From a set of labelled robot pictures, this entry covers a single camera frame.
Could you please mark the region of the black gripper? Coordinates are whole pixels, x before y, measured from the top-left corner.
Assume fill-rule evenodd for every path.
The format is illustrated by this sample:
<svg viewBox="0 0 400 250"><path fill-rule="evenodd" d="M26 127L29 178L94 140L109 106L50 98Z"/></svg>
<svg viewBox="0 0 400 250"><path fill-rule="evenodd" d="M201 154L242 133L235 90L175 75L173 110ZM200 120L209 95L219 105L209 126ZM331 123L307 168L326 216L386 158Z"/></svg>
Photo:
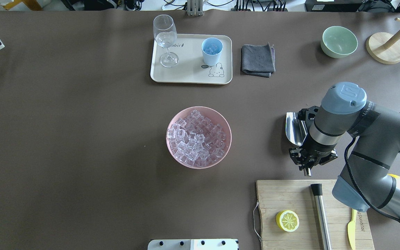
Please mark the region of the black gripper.
<svg viewBox="0 0 400 250"><path fill-rule="evenodd" d="M298 113L298 118L305 121L308 129L308 134L301 146L312 166L324 165L338 157L335 145L338 142L338 135L330 135L323 132L316 124L315 117L319 111L318 106L301 109Z"/></svg>

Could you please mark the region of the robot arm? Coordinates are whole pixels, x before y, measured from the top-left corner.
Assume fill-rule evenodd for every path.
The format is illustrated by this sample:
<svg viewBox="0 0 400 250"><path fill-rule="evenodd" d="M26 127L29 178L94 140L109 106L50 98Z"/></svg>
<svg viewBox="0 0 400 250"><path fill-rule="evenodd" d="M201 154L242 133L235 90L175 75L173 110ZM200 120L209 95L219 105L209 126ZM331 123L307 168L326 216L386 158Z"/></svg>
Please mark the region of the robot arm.
<svg viewBox="0 0 400 250"><path fill-rule="evenodd" d="M329 88L321 105L303 109L307 135L290 158L307 172L337 157L335 146L348 133L345 165L332 195L360 212L373 209L400 223L400 178L389 175L400 153L400 112L368 101L365 90L351 82Z"/></svg>

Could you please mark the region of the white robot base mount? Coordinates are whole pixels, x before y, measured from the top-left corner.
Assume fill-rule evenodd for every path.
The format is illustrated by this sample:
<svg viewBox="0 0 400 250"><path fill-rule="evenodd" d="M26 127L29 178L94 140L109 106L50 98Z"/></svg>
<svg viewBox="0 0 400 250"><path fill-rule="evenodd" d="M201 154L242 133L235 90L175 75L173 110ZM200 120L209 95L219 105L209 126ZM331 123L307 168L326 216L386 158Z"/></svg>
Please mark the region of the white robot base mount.
<svg viewBox="0 0 400 250"><path fill-rule="evenodd" d="M155 239L148 250L238 250L238 239Z"/></svg>

